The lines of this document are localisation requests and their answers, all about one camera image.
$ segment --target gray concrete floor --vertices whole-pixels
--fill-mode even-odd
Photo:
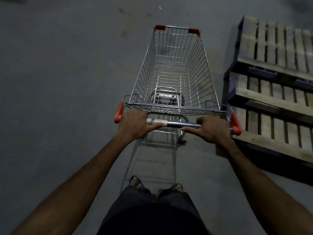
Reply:
[[[113,115],[130,94],[155,24],[201,29],[221,98],[244,14],[312,29],[312,8],[311,0],[1,1],[2,233],[9,234],[114,135]],[[154,192],[182,183],[214,234],[264,234],[228,161],[213,145],[186,139],[175,149],[145,141],[129,145],[75,234],[97,232],[132,173]],[[312,187],[268,175],[313,212]]]

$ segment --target shopping cart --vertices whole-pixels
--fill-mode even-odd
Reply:
[[[158,131],[180,135],[184,126],[201,127],[190,123],[187,116],[225,113],[220,109],[200,30],[155,25],[151,42],[137,77],[128,108],[148,112],[148,124],[163,122],[166,128]],[[124,109],[120,102],[114,122],[119,123]],[[232,113],[231,133],[240,135],[238,119]]]

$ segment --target white tape on handle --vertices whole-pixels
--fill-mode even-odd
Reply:
[[[163,123],[164,126],[167,126],[167,120],[158,120],[147,118],[147,124]]]

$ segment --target forearm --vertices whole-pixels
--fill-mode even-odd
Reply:
[[[251,163],[232,139],[222,145],[248,202],[268,234],[312,234],[313,216]]]
[[[86,165],[53,191],[11,235],[72,234],[84,219],[104,179],[131,142],[117,133]]]

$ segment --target hand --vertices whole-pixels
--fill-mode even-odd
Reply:
[[[197,123],[201,124],[200,128],[183,127],[182,131],[192,133],[207,142],[217,145],[223,144],[230,136],[226,120],[221,119],[219,116],[208,115],[197,118]]]
[[[152,130],[163,127],[163,123],[147,124],[147,114],[142,110],[130,110],[123,114],[118,131],[132,140],[139,139]]]

